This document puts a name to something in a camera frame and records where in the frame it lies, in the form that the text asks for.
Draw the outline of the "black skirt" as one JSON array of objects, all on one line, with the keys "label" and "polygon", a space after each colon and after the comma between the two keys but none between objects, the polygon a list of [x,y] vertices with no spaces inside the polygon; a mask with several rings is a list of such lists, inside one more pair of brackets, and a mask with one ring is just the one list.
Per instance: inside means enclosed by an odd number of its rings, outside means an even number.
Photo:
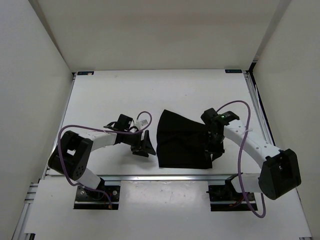
[{"label": "black skirt", "polygon": [[209,128],[177,113],[163,110],[157,125],[156,155],[161,168],[211,169],[224,153],[224,144],[215,143]]}]

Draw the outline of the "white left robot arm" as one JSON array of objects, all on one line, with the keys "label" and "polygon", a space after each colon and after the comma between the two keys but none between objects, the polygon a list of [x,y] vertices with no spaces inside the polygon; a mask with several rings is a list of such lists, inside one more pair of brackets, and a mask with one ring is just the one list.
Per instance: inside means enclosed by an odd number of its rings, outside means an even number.
[{"label": "white left robot arm", "polygon": [[48,166],[82,186],[93,200],[100,200],[105,194],[105,181],[87,168],[91,152],[106,146],[126,144],[133,155],[146,158],[156,155],[149,131],[141,131],[137,127],[133,129],[134,132],[130,128],[119,130],[109,127],[107,131],[83,134],[68,130],[50,156]]}]

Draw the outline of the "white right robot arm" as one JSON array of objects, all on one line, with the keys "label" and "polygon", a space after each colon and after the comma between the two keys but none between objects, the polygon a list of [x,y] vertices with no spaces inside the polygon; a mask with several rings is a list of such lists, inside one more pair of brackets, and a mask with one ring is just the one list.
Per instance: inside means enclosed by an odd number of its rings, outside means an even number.
[{"label": "white right robot arm", "polygon": [[301,183],[298,157],[291,149],[282,150],[246,129],[232,111],[218,114],[213,108],[201,115],[208,127],[206,154],[215,160],[223,155],[224,139],[237,144],[260,167],[260,173],[237,174],[225,180],[224,193],[230,200],[238,199],[243,192],[262,193],[276,200]]}]

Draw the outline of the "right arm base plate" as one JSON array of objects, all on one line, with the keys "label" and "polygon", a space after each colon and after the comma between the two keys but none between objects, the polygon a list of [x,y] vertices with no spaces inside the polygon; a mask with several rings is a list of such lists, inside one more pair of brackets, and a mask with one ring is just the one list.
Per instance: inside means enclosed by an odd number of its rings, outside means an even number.
[{"label": "right arm base plate", "polygon": [[209,195],[211,212],[249,212],[242,193],[236,190],[225,180],[209,180],[206,193]]}]

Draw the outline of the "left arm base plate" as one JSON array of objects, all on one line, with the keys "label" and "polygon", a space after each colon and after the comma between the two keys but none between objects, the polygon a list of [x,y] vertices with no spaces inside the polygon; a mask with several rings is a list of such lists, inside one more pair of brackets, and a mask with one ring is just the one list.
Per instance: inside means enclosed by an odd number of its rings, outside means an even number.
[{"label": "left arm base plate", "polygon": [[89,192],[78,186],[74,198],[73,208],[75,210],[118,210],[120,201],[120,185],[105,185],[103,190],[110,198],[100,192]]}]

